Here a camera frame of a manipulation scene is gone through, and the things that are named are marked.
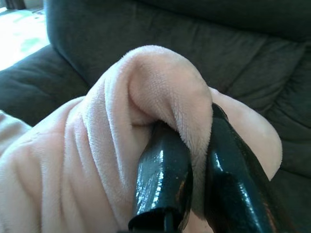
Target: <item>couch armrest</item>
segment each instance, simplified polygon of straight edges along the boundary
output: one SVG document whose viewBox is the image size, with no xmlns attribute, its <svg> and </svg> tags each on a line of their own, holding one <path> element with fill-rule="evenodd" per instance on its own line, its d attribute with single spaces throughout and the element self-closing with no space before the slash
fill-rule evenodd
<svg viewBox="0 0 311 233">
<path fill-rule="evenodd" d="M 51 45 L 0 71 L 0 109 L 35 125 L 89 86 Z"/>
</svg>

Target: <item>dark gray couch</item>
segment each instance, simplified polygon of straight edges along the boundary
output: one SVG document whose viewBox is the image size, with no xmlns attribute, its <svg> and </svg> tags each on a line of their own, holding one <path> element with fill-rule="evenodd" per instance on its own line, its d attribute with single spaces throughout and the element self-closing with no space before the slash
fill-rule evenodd
<svg viewBox="0 0 311 233">
<path fill-rule="evenodd" d="M 283 143 L 272 180 L 299 232 L 311 232 L 309 0 L 47 0 L 50 46 L 0 71 L 0 109 L 31 125 L 85 95 L 127 51 L 157 44 L 208 85 L 265 116 Z"/>
</svg>

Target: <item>fleece blanket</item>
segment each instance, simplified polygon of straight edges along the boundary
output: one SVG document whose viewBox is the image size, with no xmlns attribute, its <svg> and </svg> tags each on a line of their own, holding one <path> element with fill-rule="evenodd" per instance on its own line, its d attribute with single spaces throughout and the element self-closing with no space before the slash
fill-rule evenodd
<svg viewBox="0 0 311 233">
<path fill-rule="evenodd" d="M 138 159 L 159 119 L 177 130 L 191 151 L 194 193 L 184 232 L 211 232 L 201 217 L 212 102 L 224 109 L 271 179 L 282 157 L 274 128 L 208 87 L 186 58 L 158 46 L 128 52 L 86 96 L 33 128 L 2 112 L 0 233 L 126 230 Z"/>
</svg>

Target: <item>pink fleece blanket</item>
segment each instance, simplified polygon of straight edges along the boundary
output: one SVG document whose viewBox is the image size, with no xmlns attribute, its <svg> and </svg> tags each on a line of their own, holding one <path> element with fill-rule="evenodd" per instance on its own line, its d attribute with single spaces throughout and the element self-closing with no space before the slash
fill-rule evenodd
<svg viewBox="0 0 311 233">
<path fill-rule="evenodd" d="M 0 233 L 127 229 L 138 159 L 159 119 L 180 133 L 192 154 L 193 212 L 184 231 L 211 232 L 197 216 L 203 211 L 212 102 L 224 109 L 271 179 L 282 157 L 274 128 L 209 88 L 186 58 L 158 46 L 130 51 L 86 96 L 33 128 L 0 114 Z"/>
</svg>

